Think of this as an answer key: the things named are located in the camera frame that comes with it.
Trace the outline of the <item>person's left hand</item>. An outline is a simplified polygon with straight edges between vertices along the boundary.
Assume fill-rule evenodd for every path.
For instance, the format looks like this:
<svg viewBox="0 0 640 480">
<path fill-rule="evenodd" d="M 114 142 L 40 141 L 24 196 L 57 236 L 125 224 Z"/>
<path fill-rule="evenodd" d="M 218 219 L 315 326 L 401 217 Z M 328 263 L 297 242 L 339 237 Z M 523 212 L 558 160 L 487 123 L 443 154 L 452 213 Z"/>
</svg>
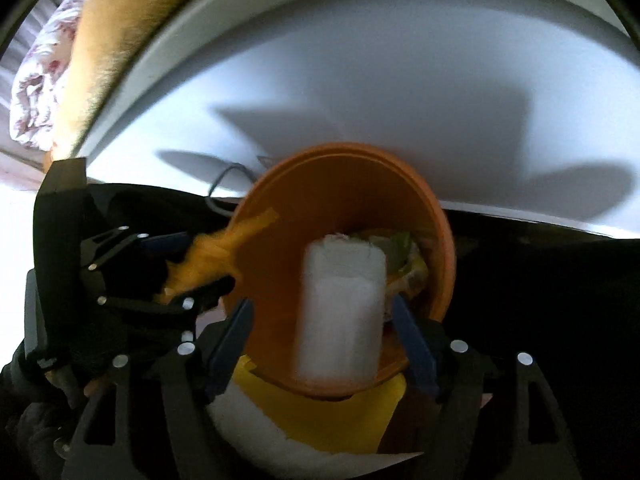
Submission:
<svg viewBox="0 0 640 480">
<path fill-rule="evenodd" d="M 51 385 L 63 390 L 70 401 L 75 401 L 81 394 L 86 398 L 91 398 L 100 392 L 107 383 L 105 377 L 88 379 L 78 370 L 68 366 L 47 370 L 44 377 Z"/>
</svg>

